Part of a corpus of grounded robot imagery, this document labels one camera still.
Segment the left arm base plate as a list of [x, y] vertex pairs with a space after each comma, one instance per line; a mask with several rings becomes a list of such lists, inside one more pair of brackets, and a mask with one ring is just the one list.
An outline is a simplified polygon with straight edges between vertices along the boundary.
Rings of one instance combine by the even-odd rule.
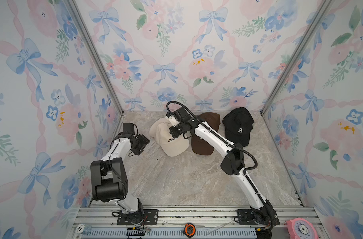
[[135, 213], [124, 214], [121, 211], [112, 212], [119, 226], [156, 226], [158, 223], [158, 209], [139, 209]]

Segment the cream colorado cap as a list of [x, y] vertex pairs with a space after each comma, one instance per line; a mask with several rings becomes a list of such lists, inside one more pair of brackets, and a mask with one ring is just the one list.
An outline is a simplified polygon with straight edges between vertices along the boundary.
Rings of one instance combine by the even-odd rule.
[[168, 141], [172, 138], [169, 128], [172, 126], [167, 117], [157, 120], [150, 128], [150, 136]]
[[189, 148], [189, 140], [185, 139], [183, 135], [172, 136], [168, 141], [157, 138], [155, 140], [164, 153], [170, 157], [178, 156]]

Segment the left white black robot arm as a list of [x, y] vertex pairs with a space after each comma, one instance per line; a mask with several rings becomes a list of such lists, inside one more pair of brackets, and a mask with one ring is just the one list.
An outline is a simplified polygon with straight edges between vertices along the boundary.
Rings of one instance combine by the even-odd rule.
[[104, 203], [115, 201], [120, 211], [112, 212], [112, 216], [117, 218], [119, 225], [141, 226], [145, 223], [142, 202], [129, 192], [124, 159], [140, 155], [149, 142], [147, 137], [139, 134], [135, 124], [124, 123], [108, 153], [91, 163], [92, 198]]

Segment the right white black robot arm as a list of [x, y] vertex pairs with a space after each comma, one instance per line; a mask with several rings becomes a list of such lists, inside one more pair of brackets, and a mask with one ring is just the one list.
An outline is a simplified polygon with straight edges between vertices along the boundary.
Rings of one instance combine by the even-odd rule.
[[170, 101], [166, 104], [166, 109], [167, 117], [172, 124], [170, 134], [173, 137], [190, 132], [191, 135], [209, 143], [223, 157], [221, 170], [234, 177], [250, 205], [250, 212], [246, 216], [238, 216], [239, 223], [242, 219], [254, 222], [257, 225], [263, 225], [262, 230], [271, 230], [279, 225], [279, 217], [272, 204], [262, 195], [248, 174], [249, 170], [257, 168], [256, 158], [239, 143], [235, 144], [221, 136], [182, 103]]

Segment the cream Colorado cap back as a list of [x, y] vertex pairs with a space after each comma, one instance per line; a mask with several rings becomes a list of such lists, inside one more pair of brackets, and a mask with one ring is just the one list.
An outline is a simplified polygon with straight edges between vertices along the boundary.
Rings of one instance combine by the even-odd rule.
[[150, 128], [150, 136], [168, 141], [172, 138], [169, 128], [172, 126], [167, 117], [157, 120]]

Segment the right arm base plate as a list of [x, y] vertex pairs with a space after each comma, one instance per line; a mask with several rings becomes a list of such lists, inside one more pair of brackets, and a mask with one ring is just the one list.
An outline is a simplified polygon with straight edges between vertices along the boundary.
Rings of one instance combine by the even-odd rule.
[[273, 226], [280, 225], [279, 217], [274, 209], [271, 211], [253, 210], [253, 209], [237, 209], [235, 221], [242, 226]]

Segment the brown Colorado cap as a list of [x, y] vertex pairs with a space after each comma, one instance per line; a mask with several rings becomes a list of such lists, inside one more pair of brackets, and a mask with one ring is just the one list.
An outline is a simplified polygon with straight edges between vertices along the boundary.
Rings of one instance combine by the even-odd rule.
[[[215, 131], [219, 130], [220, 126], [220, 115], [213, 112], [206, 112], [199, 115], [199, 117], [209, 124]], [[203, 138], [193, 135], [191, 138], [192, 151], [199, 155], [211, 155], [214, 152], [212, 147]]]

